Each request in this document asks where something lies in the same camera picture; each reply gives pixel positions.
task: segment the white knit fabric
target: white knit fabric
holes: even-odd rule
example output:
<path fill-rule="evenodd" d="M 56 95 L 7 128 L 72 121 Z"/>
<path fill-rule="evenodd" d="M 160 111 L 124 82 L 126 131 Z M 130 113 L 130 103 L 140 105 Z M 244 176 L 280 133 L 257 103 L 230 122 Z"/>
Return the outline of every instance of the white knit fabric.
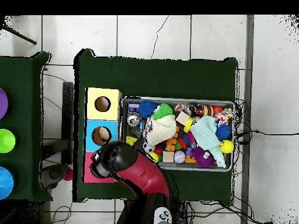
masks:
<path fill-rule="evenodd" d="M 147 143 L 157 145 L 175 135 L 176 121 L 174 115 L 167 115 L 155 120 L 152 118 L 152 130 L 147 134 Z"/>

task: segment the table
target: table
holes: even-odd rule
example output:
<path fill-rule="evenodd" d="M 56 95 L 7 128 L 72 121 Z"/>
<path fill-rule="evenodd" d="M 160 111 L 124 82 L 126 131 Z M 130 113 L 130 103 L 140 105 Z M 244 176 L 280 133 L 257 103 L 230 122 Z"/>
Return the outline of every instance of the table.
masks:
<path fill-rule="evenodd" d="M 134 194 L 122 183 L 82 183 L 84 96 L 86 87 L 118 89 L 123 96 L 171 97 L 235 101 L 238 62 L 192 59 L 132 59 L 95 57 L 82 49 L 74 59 L 74 179 L 73 201 L 85 198 L 128 198 Z M 180 200 L 221 200 L 231 202 L 232 172 L 171 171 L 179 189 Z"/>

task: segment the green cloth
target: green cloth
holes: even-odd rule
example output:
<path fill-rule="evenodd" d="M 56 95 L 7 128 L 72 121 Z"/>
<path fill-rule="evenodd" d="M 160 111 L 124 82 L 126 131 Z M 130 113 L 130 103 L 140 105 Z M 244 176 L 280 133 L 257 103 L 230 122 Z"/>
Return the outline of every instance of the green cloth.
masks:
<path fill-rule="evenodd" d="M 179 99 L 235 100 L 237 61 L 210 60 L 144 60 L 132 58 L 94 57 L 82 50 L 75 62 L 75 94 L 79 89 L 79 137 L 77 200 L 85 198 L 134 198 L 131 190 L 120 182 L 114 184 L 82 183 L 82 150 L 84 130 L 85 87 L 118 89 L 123 96 L 169 97 Z M 231 171 L 166 171 L 173 175 L 180 200 L 231 199 Z"/>
<path fill-rule="evenodd" d="M 9 169 L 15 185 L 7 199 L 48 201 L 51 195 L 39 184 L 41 166 L 41 70 L 49 54 L 31 58 L 0 57 L 0 88 L 8 97 L 8 111 L 0 128 L 10 130 L 16 145 L 0 153 L 0 166 Z"/>

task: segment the yellow ball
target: yellow ball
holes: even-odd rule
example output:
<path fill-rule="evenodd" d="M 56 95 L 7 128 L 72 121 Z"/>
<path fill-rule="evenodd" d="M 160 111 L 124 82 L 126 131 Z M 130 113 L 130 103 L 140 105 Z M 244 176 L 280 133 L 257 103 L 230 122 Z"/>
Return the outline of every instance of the yellow ball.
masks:
<path fill-rule="evenodd" d="M 159 161 L 159 156 L 155 152 L 148 152 L 147 157 L 149 157 L 155 163 L 158 163 Z"/>
<path fill-rule="evenodd" d="M 234 150 L 234 144 L 229 140 L 223 140 L 219 148 L 222 153 L 231 153 Z"/>

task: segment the light blue cloth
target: light blue cloth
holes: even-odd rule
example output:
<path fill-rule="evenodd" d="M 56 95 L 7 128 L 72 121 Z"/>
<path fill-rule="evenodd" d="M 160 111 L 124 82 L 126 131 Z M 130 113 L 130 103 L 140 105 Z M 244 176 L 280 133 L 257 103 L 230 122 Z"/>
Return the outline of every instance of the light blue cloth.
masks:
<path fill-rule="evenodd" d="M 204 151 L 210 151 L 218 167 L 226 167 L 223 154 L 219 149 L 220 141 L 215 134 L 216 129 L 215 118 L 210 116 L 203 116 L 190 128 L 199 147 Z"/>

